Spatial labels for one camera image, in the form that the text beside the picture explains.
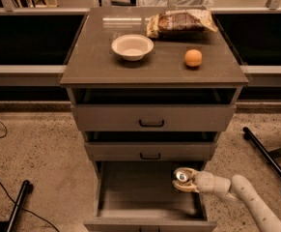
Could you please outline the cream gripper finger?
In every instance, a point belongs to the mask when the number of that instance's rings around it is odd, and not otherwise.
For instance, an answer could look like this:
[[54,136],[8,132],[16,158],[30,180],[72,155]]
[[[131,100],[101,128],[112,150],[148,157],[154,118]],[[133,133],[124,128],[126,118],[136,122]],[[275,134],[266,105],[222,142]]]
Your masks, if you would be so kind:
[[197,173],[197,170],[188,167],[177,168],[174,172],[177,178],[180,178],[182,175],[184,175],[186,178],[193,178]]
[[173,186],[183,192],[197,192],[198,188],[196,185],[194,185],[191,181],[187,183],[181,183],[179,181],[174,180],[172,182]]

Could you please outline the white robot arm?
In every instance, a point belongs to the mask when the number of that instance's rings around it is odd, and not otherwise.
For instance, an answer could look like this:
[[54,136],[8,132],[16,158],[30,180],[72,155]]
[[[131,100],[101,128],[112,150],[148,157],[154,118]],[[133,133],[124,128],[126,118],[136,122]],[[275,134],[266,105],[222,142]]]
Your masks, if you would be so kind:
[[226,204],[244,205],[260,232],[281,232],[281,220],[252,184],[241,175],[234,175],[231,179],[227,179],[208,171],[180,167],[174,171],[172,184],[183,192],[215,195]]

